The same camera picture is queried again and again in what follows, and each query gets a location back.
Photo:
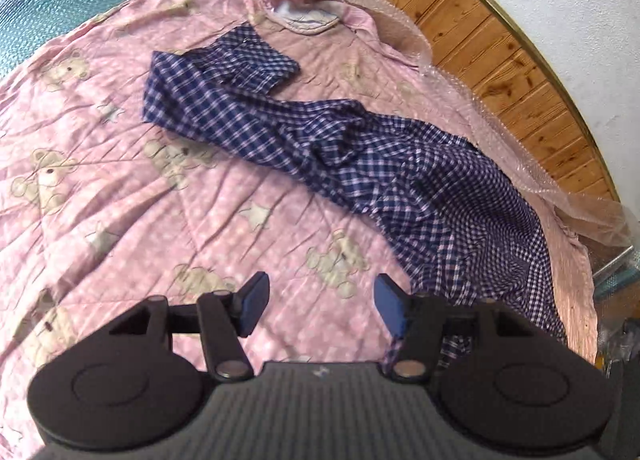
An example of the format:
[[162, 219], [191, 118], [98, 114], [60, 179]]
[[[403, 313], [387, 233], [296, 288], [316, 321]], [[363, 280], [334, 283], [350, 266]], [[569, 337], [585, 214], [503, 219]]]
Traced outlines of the pink teddy bear quilt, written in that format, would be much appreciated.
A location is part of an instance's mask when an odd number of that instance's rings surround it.
[[[419, 65], [382, 41], [368, 12], [337, 0], [130, 0], [80, 39], [80, 81], [1, 84], [3, 458], [41, 446], [26, 404], [34, 374], [152, 294], [192, 303], [263, 270], [271, 298], [246, 343], [253, 364], [383, 356], [373, 279], [409, 280], [367, 217], [142, 120], [154, 52], [181, 55], [240, 24], [299, 63], [277, 98], [349, 98], [430, 123], [406, 101], [425, 90]], [[593, 359], [586, 249], [549, 203], [524, 198], [544, 228], [568, 346]]]

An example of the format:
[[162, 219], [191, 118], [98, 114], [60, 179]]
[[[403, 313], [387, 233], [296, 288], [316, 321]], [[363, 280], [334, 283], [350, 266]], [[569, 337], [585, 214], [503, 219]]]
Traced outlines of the wooden headboard with gold trim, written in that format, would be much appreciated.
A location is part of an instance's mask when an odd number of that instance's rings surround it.
[[522, 32], [488, 0], [386, 0], [568, 192], [616, 199], [610, 173], [573, 101]]

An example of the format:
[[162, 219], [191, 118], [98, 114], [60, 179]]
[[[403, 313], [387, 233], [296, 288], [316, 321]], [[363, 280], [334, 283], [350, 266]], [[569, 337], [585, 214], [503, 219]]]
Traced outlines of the navy checked shirt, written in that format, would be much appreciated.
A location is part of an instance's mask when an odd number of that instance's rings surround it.
[[209, 46], [154, 53], [142, 118], [366, 216], [413, 292], [457, 306], [493, 298], [565, 343], [539, 216], [503, 170], [433, 124], [353, 99], [275, 98], [299, 70], [241, 24]]

